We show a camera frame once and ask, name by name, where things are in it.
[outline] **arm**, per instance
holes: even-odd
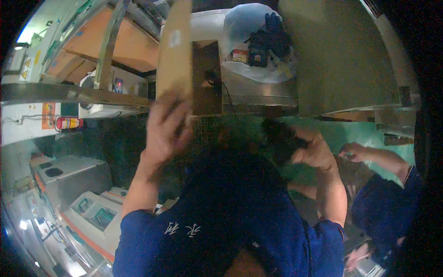
[[[146,149],[140,155],[137,171],[124,199],[122,218],[142,209],[154,213],[163,165],[185,148],[192,138],[192,127],[187,122],[191,103],[185,101],[176,105],[177,97],[174,92],[164,94],[149,113]]]
[[[402,183],[404,183],[409,173],[410,165],[399,155],[389,150],[363,147],[353,142],[345,144],[338,156],[347,156],[348,160],[352,162],[371,160],[395,174]]]
[[[344,227],[347,197],[338,166],[326,141],[320,133],[294,127],[296,136],[308,141],[306,149],[292,155],[293,163],[305,163],[317,169],[317,210],[320,218],[329,219]]]
[[[317,186],[308,186],[296,182],[289,182],[288,191],[297,191],[307,198],[317,200]]]
[[[161,175],[161,167],[149,163],[144,157],[145,154],[143,151],[140,155],[137,171],[123,202],[122,217],[141,209],[155,212],[159,196],[158,178]]]

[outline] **red fire extinguisher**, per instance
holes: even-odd
[[[68,131],[68,129],[74,131],[83,127],[83,119],[77,117],[59,117],[55,121],[55,127],[59,132]]]

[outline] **fire extinguisher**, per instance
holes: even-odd
[[[80,131],[84,126],[84,120],[77,117],[59,117],[55,121],[55,129],[61,133]]]

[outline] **white chinese characters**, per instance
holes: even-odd
[[[188,235],[190,238],[193,238],[195,233],[200,232],[200,227],[201,226],[197,226],[197,224],[194,223],[194,225],[192,226],[186,226],[186,228],[189,228],[190,231],[186,234]]]
[[[179,224],[177,222],[175,222],[174,226],[173,224],[174,224],[173,222],[169,222],[169,225],[166,228],[166,231],[164,232],[165,234],[169,233],[170,235],[172,235],[179,228]]]

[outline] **ceiling light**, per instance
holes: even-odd
[[[23,220],[20,220],[20,228],[22,228],[23,230],[27,229],[27,224]]]

